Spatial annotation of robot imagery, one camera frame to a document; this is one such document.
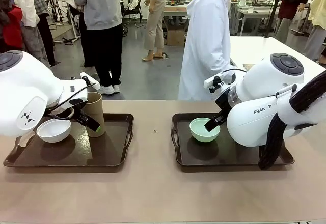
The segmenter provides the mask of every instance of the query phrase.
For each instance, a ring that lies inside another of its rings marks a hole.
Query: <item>bowl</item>
[[[190,132],[192,136],[203,143],[208,143],[217,138],[220,133],[220,127],[216,127],[213,131],[207,131],[205,124],[209,121],[209,118],[197,118],[190,122]]]
[[[42,123],[36,134],[47,143],[57,143],[65,139],[71,130],[71,122],[51,119]]]

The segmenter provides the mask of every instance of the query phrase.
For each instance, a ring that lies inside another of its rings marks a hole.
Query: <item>white sneaker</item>
[[[118,85],[114,85],[113,88],[115,93],[120,93],[120,88]]]
[[[101,88],[99,90],[97,90],[97,92],[100,94],[111,95],[111,94],[115,93],[116,91],[114,90],[114,88],[112,86],[104,87],[101,85]]]

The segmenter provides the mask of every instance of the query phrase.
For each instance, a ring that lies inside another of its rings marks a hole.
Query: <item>gray pants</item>
[[[37,27],[22,26],[21,35],[23,37],[27,52],[49,68],[49,62],[47,60],[39,29]]]
[[[156,0],[154,13],[149,14],[146,24],[145,49],[164,48],[163,12],[165,0]]]
[[[292,20],[283,18],[281,20],[281,24],[277,30],[277,33],[275,35],[275,39],[279,40],[282,43],[286,43],[287,36],[289,34],[290,26],[291,26]]]
[[[322,43],[326,38],[326,30],[315,25],[310,33],[304,55],[313,61],[319,60],[322,52]]]

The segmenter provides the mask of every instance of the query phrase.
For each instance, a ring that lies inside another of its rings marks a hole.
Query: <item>brown cup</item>
[[[105,133],[102,95],[95,92],[88,92],[87,100],[88,102],[83,108],[83,111],[101,125],[101,129],[98,132],[86,127],[87,134],[89,137],[102,136]]]

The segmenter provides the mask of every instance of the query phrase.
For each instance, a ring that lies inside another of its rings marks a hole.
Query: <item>beige pants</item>
[[[149,14],[146,24],[145,49],[164,48],[163,11],[165,0],[157,0],[154,13]]]

